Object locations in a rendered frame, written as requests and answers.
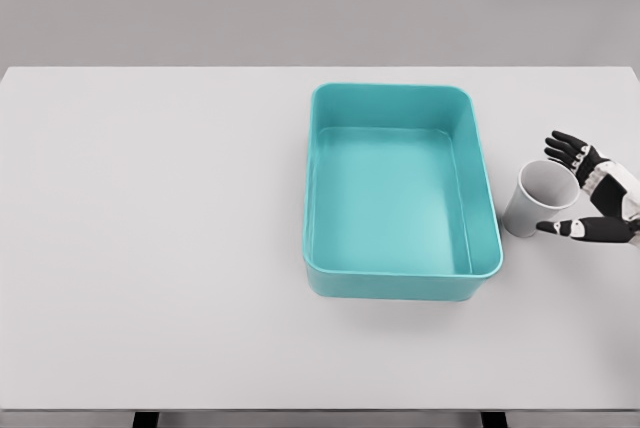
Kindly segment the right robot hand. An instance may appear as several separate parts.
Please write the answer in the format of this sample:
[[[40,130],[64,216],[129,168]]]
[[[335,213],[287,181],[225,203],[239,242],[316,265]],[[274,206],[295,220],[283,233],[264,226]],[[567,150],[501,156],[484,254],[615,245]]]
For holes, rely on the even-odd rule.
[[[640,249],[640,179],[570,134],[554,130],[545,143],[548,159],[573,174],[599,215],[540,221],[536,229],[582,242],[628,244]]]

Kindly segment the white paper cup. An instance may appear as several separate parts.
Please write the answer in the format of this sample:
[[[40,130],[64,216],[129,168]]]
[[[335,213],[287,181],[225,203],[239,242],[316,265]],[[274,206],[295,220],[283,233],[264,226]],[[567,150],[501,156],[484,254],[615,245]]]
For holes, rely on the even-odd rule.
[[[516,237],[530,237],[538,222],[574,205],[580,193],[576,177],[566,167],[549,160],[529,162],[518,173],[502,224]]]

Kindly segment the teal plastic basket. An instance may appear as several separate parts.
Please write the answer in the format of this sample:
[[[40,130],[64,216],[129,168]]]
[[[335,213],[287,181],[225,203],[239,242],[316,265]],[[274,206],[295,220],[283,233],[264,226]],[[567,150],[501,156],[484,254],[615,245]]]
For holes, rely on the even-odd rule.
[[[318,86],[302,254],[325,297],[457,302],[495,276],[504,255],[471,97],[446,85]]]

